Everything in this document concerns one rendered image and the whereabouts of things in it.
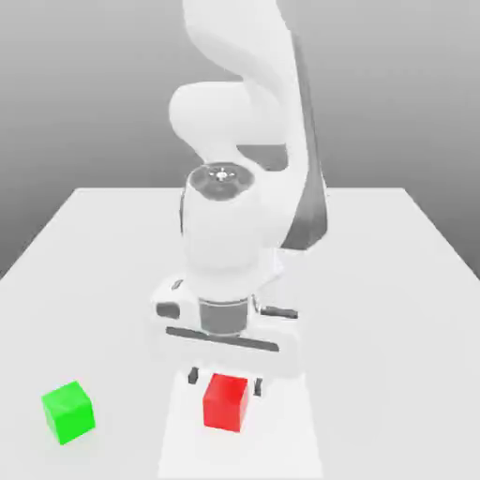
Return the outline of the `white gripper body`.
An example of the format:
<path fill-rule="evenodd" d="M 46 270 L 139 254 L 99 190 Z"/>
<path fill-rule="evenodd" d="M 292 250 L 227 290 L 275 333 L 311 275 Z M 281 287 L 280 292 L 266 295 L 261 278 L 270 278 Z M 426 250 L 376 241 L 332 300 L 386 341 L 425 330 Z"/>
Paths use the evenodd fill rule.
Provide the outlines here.
<path fill-rule="evenodd" d="M 257 322 L 238 336 L 215 336 L 174 321 L 149 323 L 152 350 L 172 365 L 251 378 L 301 373 L 301 336 L 293 322 Z"/>

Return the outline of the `small red cube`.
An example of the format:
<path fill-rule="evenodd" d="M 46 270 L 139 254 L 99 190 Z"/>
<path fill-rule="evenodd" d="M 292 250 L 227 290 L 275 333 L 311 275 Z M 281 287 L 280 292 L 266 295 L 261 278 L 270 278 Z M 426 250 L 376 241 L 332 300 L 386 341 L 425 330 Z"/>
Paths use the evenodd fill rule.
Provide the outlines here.
<path fill-rule="evenodd" d="M 214 373 L 202 398 L 203 424 L 235 433 L 241 431 L 248 405 L 248 380 Z"/>

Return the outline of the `small green cube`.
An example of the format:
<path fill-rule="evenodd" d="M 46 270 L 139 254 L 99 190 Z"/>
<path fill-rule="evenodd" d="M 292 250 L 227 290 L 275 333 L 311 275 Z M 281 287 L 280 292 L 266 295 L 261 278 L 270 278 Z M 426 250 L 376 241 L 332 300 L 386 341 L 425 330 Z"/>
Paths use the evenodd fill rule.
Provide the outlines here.
<path fill-rule="evenodd" d="M 46 422 L 60 445 L 96 427 L 93 404 L 78 381 L 62 385 L 41 397 Z"/>

